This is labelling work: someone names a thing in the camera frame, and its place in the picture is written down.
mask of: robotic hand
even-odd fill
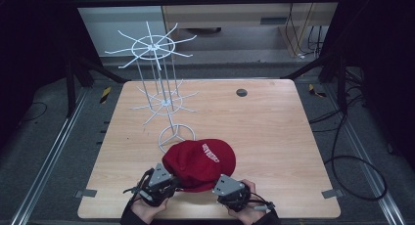
[[[158,163],[156,169],[147,170],[137,186],[124,191],[131,192],[134,196],[129,203],[133,204],[136,200],[137,194],[140,194],[141,199],[148,205],[157,207],[166,198],[171,198],[174,192],[179,188],[180,182],[164,168],[161,163]]]
[[[246,208],[248,203],[262,204],[256,205],[255,210],[270,209],[273,211],[275,207],[272,202],[267,202],[262,198],[261,200],[252,200],[251,190],[246,184],[224,174],[220,176],[212,192],[218,196],[217,201],[219,203],[228,206],[235,212]]]

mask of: red cap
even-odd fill
[[[211,190],[220,174],[231,176],[236,159],[232,148],[222,140],[185,140],[170,147],[162,164],[180,179],[184,192],[198,193]]]

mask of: white wall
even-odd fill
[[[83,21],[100,57],[131,56],[130,52],[107,54],[131,47],[132,41],[118,33],[140,39],[148,35],[146,22],[152,34],[165,35],[161,7],[79,8]]]

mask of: table top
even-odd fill
[[[274,202],[280,217],[340,215],[337,199],[322,196],[332,185],[292,80],[183,80],[177,83],[181,99],[173,94],[173,105],[180,109],[174,109],[172,122],[189,126],[196,139],[227,142],[237,161],[231,177],[255,182],[256,192]],[[170,122],[167,108],[158,105],[162,94],[151,99],[153,110],[148,108],[149,100],[143,90],[146,87],[150,94],[155,94],[154,84],[154,81],[124,84],[87,185],[87,189],[96,190],[97,194],[94,198],[82,198],[78,210],[81,218],[120,218],[132,196],[122,192],[135,186],[146,170],[161,162],[163,151],[159,148],[159,137]],[[238,89],[245,89],[248,95],[238,96]],[[185,130],[182,135],[191,138],[188,132]],[[165,145],[165,149],[174,143]],[[168,209],[158,218],[231,219],[226,208],[216,200],[211,191],[176,193],[169,200]]]

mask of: black curtain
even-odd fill
[[[320,56],[342,53],[364,73],[363,91],[395,154],[415,168],[415,0],[342,0]],[[324,74],[341,75],[336,64]]]
[[[66,77],[71,56],[102,66],[77,9],[51,1],[0,0],[0,150],[36,90]],[[88,68],[75,66],[75,75],[90,84]]]

